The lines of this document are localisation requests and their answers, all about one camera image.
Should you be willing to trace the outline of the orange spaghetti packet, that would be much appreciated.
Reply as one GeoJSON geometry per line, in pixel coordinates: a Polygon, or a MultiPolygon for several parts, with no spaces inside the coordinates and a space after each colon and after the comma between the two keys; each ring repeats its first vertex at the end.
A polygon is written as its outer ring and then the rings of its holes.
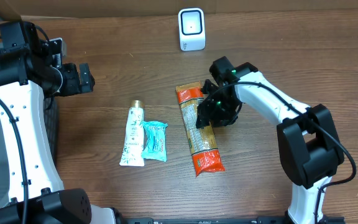
{"type": "Polygon", "coordinates": [[[213,129],[210,125],[197,128],[197,108],[204,100],[201,83],[194,82],[175,88],[196,176],[202,172],[224,172],[213,129]]]}

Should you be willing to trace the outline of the teal tissue packet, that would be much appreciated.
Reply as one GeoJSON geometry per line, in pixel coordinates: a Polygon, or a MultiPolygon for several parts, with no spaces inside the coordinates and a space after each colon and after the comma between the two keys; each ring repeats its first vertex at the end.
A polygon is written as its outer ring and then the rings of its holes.
{"type": "Polygon", "coordinates": [[[143,121],[142,124],[147,138],[142,158],[166,162],[165,132],[168,125],[160,121],[143,121]]]}

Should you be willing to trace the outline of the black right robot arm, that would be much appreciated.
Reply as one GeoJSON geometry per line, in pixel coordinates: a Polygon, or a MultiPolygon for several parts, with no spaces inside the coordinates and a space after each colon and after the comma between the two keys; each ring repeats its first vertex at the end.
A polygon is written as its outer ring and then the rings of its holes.
{"type": "Polygon", "coordinates": [[[231,125],[247,104],[277,129],[280,163],[292,182],[290,206],[279,222],[344,223],[323,214],[324,196],[328,187],[350,182],[357,168],[327,107],[291,98],[249,62],[234,67],[221,57],[209,72],[213,79],[201,89],[206,98],[198,105],[197,128],[231,125]]]}

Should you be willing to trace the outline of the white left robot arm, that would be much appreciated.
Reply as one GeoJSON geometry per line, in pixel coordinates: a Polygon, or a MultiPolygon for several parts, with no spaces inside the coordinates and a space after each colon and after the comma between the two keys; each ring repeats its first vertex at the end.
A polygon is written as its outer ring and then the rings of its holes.
{"type": "Polygon", "coordinates": [[[44,100],[92,92],[89,66],[62,63],[62,39],[49,39],[31,22],[1,24],[0,39],[0,121],[10,172],[0,223],[124,223],[83,189],[64,188],[47,137],[44,100]]]}

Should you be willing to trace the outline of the white barcode scanner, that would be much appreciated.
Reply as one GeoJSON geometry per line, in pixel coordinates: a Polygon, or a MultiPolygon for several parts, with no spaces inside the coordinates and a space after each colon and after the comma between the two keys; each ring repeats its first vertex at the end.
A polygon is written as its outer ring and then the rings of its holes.
{"type": "Polygon", "coordinates": [[[204,12],[202,9],[186,8],[178,13],[178,30],[182,51],[203,50],[206,46],[204,12]]]}

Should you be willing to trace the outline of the white gold tube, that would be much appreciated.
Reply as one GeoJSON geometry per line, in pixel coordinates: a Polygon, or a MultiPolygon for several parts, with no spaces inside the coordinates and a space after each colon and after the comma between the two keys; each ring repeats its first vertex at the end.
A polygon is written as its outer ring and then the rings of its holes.
{"type": "Polygon", "coordinates": [[[128,111],[124,147],[119,165],[143,167],[145,165],[141,154],[144,150],[144,104],[133,100],[128,111]]]}

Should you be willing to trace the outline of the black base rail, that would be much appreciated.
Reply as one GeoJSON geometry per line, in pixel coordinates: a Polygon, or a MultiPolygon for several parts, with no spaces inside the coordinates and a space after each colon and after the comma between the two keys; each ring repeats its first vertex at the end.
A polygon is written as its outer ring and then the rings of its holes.
{"type": "Polygon", "coordinates": [[[119,218],[117,223],[127,224],[284,224],[290,223],[285,217],[223,218],[223,219],[160,219],[119,218]]]}

